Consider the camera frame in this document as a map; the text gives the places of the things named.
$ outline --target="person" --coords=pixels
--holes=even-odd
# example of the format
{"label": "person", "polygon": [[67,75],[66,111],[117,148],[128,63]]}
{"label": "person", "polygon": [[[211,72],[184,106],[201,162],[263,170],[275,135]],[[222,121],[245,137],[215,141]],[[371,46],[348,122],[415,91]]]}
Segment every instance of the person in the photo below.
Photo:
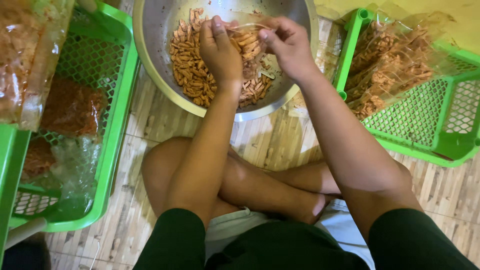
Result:
{"label": "person", "polygon": [[326,163],[264,172],[230,148],[242,59],[213,17],[200,53],[218,90],[194,138],[167,140],[144,159],[158,220],[134,269],[477,269],[317,68],[307,31],[273,20],[278,30],[259,38],[300,86]]}

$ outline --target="metal bowl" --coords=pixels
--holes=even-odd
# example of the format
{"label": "metal bowl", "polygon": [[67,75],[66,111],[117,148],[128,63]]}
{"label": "metal bowl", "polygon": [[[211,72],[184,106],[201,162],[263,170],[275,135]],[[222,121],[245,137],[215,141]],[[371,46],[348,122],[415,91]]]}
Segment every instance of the metal bowl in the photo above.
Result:
{"label": "metal bowl", "polygon": [[[190,8],[204,8],[203,16],[220,15],[224,21],[234,20],[233,12],[286,16],[304,26],[310,40],[318,40],[318,22],[312,0],[136,0],[133,6],[133,35],[140,59],[148,74],[160,90],[183,109],[204,117],[206,109],[194,104],[173,77],[170,59],[170,39],[179,25],[179,19],[188,20]],[[317,42],[311,42],[317,52]],[[267,57],[272,65],[270,73],[276,75],[264,99],[255,105],[238,109],[235,121],[247,121],[268,115],[282,107],[299,88],[286,75],[282,75],[274,56]]]}

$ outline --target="green plastic basket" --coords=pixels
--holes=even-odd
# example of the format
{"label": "green plastic basket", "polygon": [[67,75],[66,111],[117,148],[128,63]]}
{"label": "green plastic basket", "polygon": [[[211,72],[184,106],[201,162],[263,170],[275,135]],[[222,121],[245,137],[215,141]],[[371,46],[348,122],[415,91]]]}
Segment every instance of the green plastic basket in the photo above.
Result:
{"label": "green plastic basket", "polygon": [[[334,82],[343,92],[359,34],[373,13],[356,10]],[[480,56],[437,43],[449,52],[457,74],[431,80],[406,92],[407,99],[362,121],[383,147],[445,167],[472,158],[480,146]]]}
{"label": "green plastic basket", "polygon": [[[62,77],[102,89],[108,97],[109,104],[101,121],[103,147],[96,169],[97,188],[91,210],[80,219],[74,219],[68,213],[57,211],[61,203],[60,189],[44,190],[35,184],[18,184],[30,132],[17,131],[13,125],[0,126],[0,160],[4,161],[0,171],[2,246],[7,234],[6,224],[17,227],[44,217],[48,221],[46,232],[74,231],[94,223],[107,210],[139,61],[133,42],[132,18],[103,3],[98,4],[98,11],[86,15],[75,8],[56,71]],[[60,143],[61,139],[46,130],[31,135],[32,139],[39,136],[52,145]]]}

